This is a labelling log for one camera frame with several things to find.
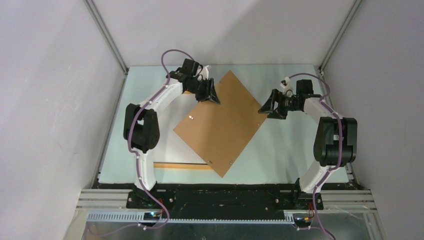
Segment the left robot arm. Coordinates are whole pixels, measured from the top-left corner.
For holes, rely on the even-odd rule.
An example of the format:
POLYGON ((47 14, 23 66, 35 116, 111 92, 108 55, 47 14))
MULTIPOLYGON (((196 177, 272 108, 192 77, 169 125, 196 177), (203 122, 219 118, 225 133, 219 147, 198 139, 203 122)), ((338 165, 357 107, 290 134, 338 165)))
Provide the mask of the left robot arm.
POLYGON ((221 103, 214 79, 209 77, 207 68, 186 58, 181 67, 166 71, 165 83, 157 92, 139 104, 128 104, 125 109, 123 137, 128 150, 135 154, 134 184, 143 190, 138 201, 145 208, 153 208, 158 202, 158 194, 151 190, 157 180, 154 160, 149 154, 160 140, 159 117, 169 104, 185 92, 194 94, 197 102, 221 103))

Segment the brown backing board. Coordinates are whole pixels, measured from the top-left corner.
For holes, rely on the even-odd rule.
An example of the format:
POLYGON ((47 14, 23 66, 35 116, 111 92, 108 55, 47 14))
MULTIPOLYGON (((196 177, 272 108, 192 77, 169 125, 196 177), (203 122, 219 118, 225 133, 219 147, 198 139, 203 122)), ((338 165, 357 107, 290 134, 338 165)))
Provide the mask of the brown backing board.
POLYGON ((220 177, 224 177, 267 116, 230 70, 215 87, 220 104, 199 102, 174 132, 220 177))

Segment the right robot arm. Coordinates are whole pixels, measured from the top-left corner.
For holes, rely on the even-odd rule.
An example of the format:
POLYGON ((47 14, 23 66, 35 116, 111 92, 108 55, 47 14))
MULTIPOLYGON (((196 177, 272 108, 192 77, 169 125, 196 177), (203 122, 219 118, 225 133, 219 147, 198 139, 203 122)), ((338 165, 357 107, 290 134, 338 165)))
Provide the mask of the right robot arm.
POLYGON ((317 123, 314 161, 296 181, 290 196, 295 208, 304 209, 332 174, 356 159, 358 122, 331 108, 322 95, 314 92, 312 80, 297 80, 295 88, 289 82, 289 77, 282 80, 282 90, 273 89, 258 113, 284 120, 289 112, 303 112, 317 123))

